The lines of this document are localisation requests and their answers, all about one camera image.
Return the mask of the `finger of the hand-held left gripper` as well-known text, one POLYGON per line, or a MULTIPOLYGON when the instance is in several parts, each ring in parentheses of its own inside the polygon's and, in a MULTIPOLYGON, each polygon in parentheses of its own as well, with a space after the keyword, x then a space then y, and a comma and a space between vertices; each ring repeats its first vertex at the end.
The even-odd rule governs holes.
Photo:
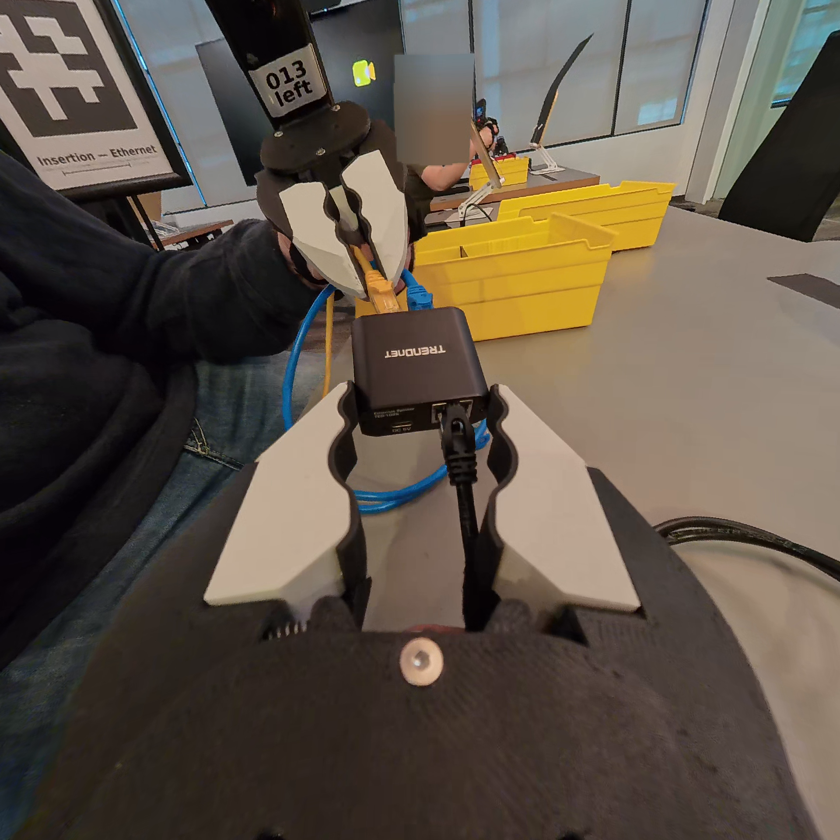
POLYGON ((290 241, 323 280, 345 296, 366 296, 361 268, 327 209, 330 195, 320 182, 299 182, 278 194, 290 241))
POLYGON ((382 152, 373 150, 354 158, 341 180, 355 200, 364 241, 378 270, 389 281, 398 281, 410 249, 407 207, 382 152))

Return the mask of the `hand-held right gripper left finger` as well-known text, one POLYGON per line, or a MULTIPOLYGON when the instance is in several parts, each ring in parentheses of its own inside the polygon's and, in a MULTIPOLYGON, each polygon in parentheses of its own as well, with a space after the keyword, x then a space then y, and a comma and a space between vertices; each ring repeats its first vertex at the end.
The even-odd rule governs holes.
POLYGON ((336 385, 256 461, 254 475, 204 592, 209 606, 284 602, 310 617, 337 596, 358 628, 371 594, 359 504, 354 384, 336 385))

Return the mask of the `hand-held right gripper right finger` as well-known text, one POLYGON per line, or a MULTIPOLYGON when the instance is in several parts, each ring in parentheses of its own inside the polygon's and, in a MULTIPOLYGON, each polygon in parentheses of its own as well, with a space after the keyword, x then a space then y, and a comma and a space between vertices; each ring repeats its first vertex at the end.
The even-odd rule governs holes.
POLYGON ((469 630, 503 600, 539 623, 567 606, 642 606, 585 461, 511 388, 490 388, 490 492, 469 558, 469 630))

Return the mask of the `black ethernet splitter box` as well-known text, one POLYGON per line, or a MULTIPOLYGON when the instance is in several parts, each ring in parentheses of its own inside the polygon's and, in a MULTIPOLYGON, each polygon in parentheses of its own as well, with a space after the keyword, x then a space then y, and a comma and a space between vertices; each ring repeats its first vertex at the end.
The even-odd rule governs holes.
POLYGON ((487 418, 489 386, 459 308, 373 314, 351 330, 359 428, 367 437, 425 432, 447 405, 487 418))

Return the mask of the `person's left forearm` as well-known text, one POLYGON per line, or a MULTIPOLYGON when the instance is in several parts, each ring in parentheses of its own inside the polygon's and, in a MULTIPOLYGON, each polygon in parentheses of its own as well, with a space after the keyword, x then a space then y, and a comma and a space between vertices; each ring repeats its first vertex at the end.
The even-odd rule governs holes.
POLYGON ((325 288, 295 269, 265 220, 237 223, 191 254, 138 247, 122 259, 119 339, 136 357, 221 364, 278 354, 325 288))

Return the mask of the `person's left hand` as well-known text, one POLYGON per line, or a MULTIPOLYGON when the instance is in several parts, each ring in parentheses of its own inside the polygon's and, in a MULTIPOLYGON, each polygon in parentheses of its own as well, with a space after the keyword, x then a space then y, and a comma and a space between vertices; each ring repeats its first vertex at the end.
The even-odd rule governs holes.
POLYGON ((317 268, 309 264, 302 253, 291 242, 289 237, 281 232, 277 233, 278 244, 289 269, 307 286, 322 289, 329 285, 317 268))

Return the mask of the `clipboard document stand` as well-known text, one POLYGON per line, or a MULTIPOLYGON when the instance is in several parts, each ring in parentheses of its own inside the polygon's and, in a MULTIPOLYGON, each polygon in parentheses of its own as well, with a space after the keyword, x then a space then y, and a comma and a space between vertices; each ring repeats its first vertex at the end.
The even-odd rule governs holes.
POLYGON ((556 163, 551 154, 544 147, 543 136, 549 126, 549 122, 557 102, 560 85, 571 70, 575 61, 587 47, 592 37, 593 34, 588 35, 573 49, 570 57, 564 62, 560 71, 549 85, 547 94, 542 102, 539 116, 529 142, 529 147, 532 151, 530 158, 530 171, 536 175, 552 176, 564 171, 564 168, 556 163))
POLYGON ((487 181, 480 188, 471 190, 467 198, 458 205, 458 220, 462 227, 466 224, 469 210, 472 207, 478 207, 482 204, 486 197, 499 193, 504 182, 504 179, 499 176, 495 163, 484 143, 484 139, 473 120, 469 122, 469 127, 470 138, 476 147, 479 161, 485 169, 487 181))

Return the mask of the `wooden bench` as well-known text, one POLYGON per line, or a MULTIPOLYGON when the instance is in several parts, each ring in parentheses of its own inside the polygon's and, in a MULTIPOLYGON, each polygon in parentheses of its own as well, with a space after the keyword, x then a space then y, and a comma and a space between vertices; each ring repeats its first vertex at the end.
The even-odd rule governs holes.
POLYGON ((234 224, 232 220, 224 220, 218 223, 178 228, 172 234, 158 234, 157 237, 162 249, 172 251, 195 250, 213 242, 234 224))

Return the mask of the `person's blue jeans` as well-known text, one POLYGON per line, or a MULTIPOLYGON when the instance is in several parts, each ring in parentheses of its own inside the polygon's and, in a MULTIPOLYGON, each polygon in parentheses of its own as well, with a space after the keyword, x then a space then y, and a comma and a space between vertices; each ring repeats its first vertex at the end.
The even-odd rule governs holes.
POLYGON ((120 550, 2 669, 2 776, 36 774, 29 766, 51 751, 62 708, 131 586, 238 471, 282 435, 288 357, 196 365, 194 425, 161 494, 120 550))

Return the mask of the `small yellow plastic bin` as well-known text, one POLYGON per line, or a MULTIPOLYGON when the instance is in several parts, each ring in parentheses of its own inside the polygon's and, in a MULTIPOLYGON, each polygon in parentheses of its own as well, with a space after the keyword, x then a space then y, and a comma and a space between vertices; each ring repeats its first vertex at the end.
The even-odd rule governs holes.
POLYGON ((507 155, 491 159, 493 174, 480 160, 470 165, 469 188, 478 191, 487 184, 490 187, 519 186, 526 184, 529 178, 530 158, 526 155, 507 155))

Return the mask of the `yellow bin with divider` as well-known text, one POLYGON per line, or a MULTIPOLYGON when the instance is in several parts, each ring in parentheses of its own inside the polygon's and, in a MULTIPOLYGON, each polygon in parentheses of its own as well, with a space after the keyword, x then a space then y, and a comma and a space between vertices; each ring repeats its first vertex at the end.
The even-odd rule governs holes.
POLYGON ((554 213, 428 234, 413 276, 475 342, 589 326, 616 232, 554 213))

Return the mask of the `black easel stand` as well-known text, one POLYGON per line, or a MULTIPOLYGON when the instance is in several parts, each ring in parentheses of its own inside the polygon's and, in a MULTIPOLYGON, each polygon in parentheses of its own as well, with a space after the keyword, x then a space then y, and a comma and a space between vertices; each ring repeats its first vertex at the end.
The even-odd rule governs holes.
POLYGON ((150 238, 150 241, 151 241, 154 249, 159 253, 165 251, 165 247, 163 246, 163 244, 161 242, 161 238, 158 235, 158 233, 157 233, 157 231, 154 227, 153 221, 151 220, 151 217, 148 215, 148 213, 147 213, 144 205, 142 204, 140 198, 136 195, 128 195, 127 198, 129 200, 129 202, 131 203, 131 205, 133 206, 134 212, 138 215, 141 223, 143 224, 144 229, 146 231, 146 234, 150 238))

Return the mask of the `wooden table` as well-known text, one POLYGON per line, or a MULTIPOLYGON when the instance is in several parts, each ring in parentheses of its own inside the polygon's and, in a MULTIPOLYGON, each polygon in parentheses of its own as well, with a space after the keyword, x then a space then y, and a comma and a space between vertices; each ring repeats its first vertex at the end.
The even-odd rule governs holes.
MULTIPOLYGON (((530 172, 528 180, 519 185, 502 186, 500 190, 484 196, 481 203, 500 203, 508 198, 535 196, 600 184, 599 175, 565 168, 561 172, 543 175, 530 172)), ((431 213, 452 212, 471 195, 471 192, 449 193, 436 196, 430 203, 431 213)))

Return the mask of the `framed black-white tag sign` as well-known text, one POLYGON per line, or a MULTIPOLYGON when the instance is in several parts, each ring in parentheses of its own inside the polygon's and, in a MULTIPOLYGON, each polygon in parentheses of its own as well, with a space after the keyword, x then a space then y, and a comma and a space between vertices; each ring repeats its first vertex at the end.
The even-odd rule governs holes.
POLYGON ((112 2, 1 2, 2 150, 81 201, 192 183, 112 2))

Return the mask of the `large yellow plastic bin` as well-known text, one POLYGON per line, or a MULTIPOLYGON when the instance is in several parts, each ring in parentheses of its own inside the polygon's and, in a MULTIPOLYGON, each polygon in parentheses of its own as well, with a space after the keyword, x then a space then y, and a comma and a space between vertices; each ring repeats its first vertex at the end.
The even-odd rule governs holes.
POLYGON ((612 230, 614 251, 640 249, 655 243, 675 188, 671 182, 623 181, 508 198, 499 205, 497 221, 561 214, 612 230))

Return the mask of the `person's dark sweater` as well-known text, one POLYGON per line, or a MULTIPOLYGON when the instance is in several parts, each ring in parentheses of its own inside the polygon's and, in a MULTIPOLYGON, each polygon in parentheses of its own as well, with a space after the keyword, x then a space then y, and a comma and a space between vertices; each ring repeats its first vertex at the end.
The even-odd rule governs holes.
POLYGON ((193 420, 185 269, 2 154, 2 669, 138 528, 193 420))

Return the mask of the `large glass window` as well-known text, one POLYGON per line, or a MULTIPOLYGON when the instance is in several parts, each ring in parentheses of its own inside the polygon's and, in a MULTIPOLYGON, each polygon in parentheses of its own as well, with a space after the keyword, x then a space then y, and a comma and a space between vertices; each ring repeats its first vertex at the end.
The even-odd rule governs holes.
POLYGON ((485 99, 509 148, 529 148, 549 86, 563 79, 544 146, 576 144, 682 122, 707 2, 400 2, 411 54, 472 53, 485 99))

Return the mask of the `black tape strip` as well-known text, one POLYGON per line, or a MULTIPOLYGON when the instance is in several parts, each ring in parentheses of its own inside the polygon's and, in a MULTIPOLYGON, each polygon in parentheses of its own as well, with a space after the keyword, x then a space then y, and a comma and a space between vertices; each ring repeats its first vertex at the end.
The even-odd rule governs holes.
POLYGON ((839 285, 833 280, 812 274, 796 274, 790 276, 771 276, 768 281, 790 291, 795 291, 806 298, 819 301, 830 308, 838 310, 839 285))

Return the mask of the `black chair back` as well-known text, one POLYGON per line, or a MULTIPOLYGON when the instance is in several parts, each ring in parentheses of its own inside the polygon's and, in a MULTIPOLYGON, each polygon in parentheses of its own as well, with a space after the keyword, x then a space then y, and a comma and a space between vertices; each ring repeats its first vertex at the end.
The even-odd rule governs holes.
POLYGON ((839 32, 826 39, 718 218, 809 243, 839 193, 839 32))

